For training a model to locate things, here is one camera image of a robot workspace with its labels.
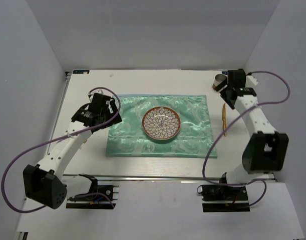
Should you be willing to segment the metal cup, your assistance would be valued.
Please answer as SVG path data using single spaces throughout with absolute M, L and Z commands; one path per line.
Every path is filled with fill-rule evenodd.
M 213 90 L 218 92 L 219 91 L 218 86 L 221 85 L 224 81 L 226 81 L 226 79 L 227 79 L 227 75 L 222 74 L 222 73 L 217 74 L 214 78 L 214 82 L 212 85 Z

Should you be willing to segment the gold knife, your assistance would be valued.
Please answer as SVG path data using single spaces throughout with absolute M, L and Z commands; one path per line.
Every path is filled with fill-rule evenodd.
M 222 130 L 224 132 L 224 136 L 227 136 L 226 130 L 226 103 L 223 104 L 222 107 Z

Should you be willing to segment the green satin cloth napkin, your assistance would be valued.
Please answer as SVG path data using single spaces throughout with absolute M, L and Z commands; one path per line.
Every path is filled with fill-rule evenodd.
M 121 95 L 122 122 L 109 128 L 108 157 L 204 158 L 213 144 L 213 132 L 205 95 Z M 144 114 L 154 107 L 168 107 L 179 115 L 179 133 L 156 140 L 142 128 Z

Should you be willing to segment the patterned orange rim plate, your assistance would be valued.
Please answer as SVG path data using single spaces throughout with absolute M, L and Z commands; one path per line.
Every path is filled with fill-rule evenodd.
M 181 120 L 175 110 L 166 106 L 157 106 L 144 114 L 142 128 L 148 137 L 157 141 L 167 141 L 177 136 Z

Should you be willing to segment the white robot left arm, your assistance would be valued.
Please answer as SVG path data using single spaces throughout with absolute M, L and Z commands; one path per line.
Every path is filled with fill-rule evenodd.
M 94 132 L 122 121 L 115 99 L 97 91 L 90 95 L 90 103 L 80 107 L 71 118 L 64 139 L 35 166 L 23 171 L 26 197 L 42 205 L 57 209 L 66 199 L 72 201 L 112 201 L 112 192 L 101 189 L 98 180 L 79 174 L 68 180 L 63 174 L 76 152 Z

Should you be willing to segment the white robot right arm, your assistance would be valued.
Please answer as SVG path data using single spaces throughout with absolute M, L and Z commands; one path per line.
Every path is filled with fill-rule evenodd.
M 283 168 L 289 138 L 278 132 L 269 122 L 259 103 L 254 87 L 253 73 L 243 69 L 228 70 L 225 80 L 216 86 L 221 98 L 243 120 L 249 141 L 241 157 L 241 164 L 223 174 L 219 195 L 228 200 L 237 193 L 236 186 Z

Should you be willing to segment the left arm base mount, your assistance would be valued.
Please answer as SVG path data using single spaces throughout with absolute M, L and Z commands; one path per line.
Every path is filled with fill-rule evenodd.
M 115 181 L 100 180 L 87 174 L 65 176 L 68 209 L 112 210 L 117 204 L 119 184 Z

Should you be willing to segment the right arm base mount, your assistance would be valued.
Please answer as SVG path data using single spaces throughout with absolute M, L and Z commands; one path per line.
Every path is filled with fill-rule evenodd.
M 204 213 L 229 213 L 250 211 L 245 186 L 219 186 L 204 184 L 197 187 L 197 194 L 202 197 Z

